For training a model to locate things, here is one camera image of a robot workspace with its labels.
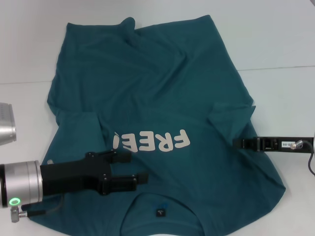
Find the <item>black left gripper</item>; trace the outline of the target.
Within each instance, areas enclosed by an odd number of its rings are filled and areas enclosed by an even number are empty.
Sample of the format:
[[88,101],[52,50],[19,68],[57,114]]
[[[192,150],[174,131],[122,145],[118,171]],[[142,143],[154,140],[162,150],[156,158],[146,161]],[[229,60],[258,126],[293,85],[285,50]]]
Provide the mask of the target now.
[[130,163],[131,153],[126,151],[88,152],[77,161],[40,166],[43,195],[50,196],[82,190],[94,190],[100,195],[113,192],[135,191],[147,184],[148,173],[113,176],[111,163]]

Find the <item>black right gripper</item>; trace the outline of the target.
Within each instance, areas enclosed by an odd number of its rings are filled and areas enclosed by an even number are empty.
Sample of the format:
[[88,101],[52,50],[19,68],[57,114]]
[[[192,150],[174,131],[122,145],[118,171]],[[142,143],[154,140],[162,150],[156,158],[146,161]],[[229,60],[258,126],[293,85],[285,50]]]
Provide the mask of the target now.
[[238,138],[233,140],[233,147],[236,149],[248,149],[263,152],[310,152],[308,144],[302,144],[296,149],[291,144],[298,141],[307,141],[313,146],[312,137],[254,137],[249,139]]

